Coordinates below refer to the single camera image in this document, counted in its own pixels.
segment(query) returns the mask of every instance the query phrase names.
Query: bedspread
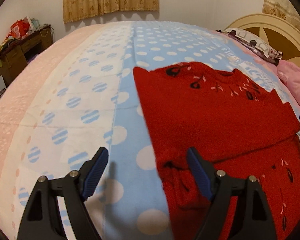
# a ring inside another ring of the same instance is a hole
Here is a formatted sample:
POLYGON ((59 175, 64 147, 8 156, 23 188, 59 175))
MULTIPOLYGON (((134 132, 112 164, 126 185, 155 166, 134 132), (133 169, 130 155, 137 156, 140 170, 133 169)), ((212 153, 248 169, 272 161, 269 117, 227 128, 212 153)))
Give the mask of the bedspread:
MULTIPOLYGON (((2 231, 16 238, 40 175, 63 177, 104 146, 109 164, 85 203, 102 239, 173 239, 132 68, 153 70, 180 61, 237 68, 267 91, 275 89, 300 115, 267 65, 221 33, 152 21, 79 29, 31 62, 0 100, 2 231)), ((59 206, 67 236, 75 239, 63 199, 59 206)))

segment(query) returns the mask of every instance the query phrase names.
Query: pillow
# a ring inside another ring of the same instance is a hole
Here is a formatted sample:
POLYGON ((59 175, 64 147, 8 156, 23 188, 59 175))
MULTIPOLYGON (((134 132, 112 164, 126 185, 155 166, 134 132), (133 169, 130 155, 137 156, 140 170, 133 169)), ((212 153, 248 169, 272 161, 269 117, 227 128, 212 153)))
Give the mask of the pillow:
POLYGON ((225 30, 230 37, 239 41, 245 47, 257 54, 260 58, 267 62, 275 64, 279 63, 279 59, 282 58, 282 52, 277 51, 270 45, 266 44, 260 37, 254 35, 246 30, 237 28, 228 28, 225 30))
POLYGON ((300 105, 300 68, 292 62, 280 60, 277 71, 280 80, 300 105))

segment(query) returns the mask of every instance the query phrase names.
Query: metal screw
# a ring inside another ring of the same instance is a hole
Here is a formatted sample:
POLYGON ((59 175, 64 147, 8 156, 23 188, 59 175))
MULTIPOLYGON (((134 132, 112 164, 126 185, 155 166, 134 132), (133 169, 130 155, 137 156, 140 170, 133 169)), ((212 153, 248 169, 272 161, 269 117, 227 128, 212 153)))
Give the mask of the metal screw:
POLYGON ((44 182, 46 180, 46 178, 47 178, 46 176, 40 176, 38 181, 39 182, 44 182))
POLYGON ((219 177, 224 177, 224 176, 226 175, 226 172, 223 171, 223 170, 218 170, 218 171, 217 171, 217 175, 218 175, 219 177))
POLYGON ((254 176, 254 175, 250 175, 250 176, 249 176, 249 180, 250 180, 251 182, 256 182, 256 181, 257 181, 257 177, 254 176))
POLYGON ((71 177, 76 177, 76 176, 78 176, 78 174, 79 174, 79 172, 78 171, 70 171, 70 173, 69 173, 69 175, 71 176, 71 177))

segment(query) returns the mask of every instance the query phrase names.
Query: red bag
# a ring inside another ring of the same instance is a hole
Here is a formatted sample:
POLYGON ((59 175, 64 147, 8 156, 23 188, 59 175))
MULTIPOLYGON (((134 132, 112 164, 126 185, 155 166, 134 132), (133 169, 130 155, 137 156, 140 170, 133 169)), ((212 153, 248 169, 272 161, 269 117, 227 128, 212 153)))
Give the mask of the red bag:
POLYGON ((29 23, 25 23, 22 20, 16 21, 13 25, 11 25, 10 30, 11 32, 16 34, 18 39, 22 38, 28 32, 30 28, 29 23))

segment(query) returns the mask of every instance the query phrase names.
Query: folded red sweater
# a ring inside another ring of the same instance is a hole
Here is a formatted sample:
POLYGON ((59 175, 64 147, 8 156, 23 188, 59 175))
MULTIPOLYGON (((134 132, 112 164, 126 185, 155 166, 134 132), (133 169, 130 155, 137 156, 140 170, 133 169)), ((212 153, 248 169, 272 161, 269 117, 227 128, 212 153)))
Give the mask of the folded red sweater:
MULTIPOLYGON (((216 71, 190 62, 150 72, 136 67, 133 74, 175 240, 191 240, 209 206, 189 171, 189 147, 231 176, 260 178, 278 239, 284 239, 300 219, 300 123, 290 104, 237 69, 216 71), (291 202, 284 215, 277 212, 283 199, 284 205, 291 202)), ((235 205, 233 199, 220 239, 228 237, 235 205)))

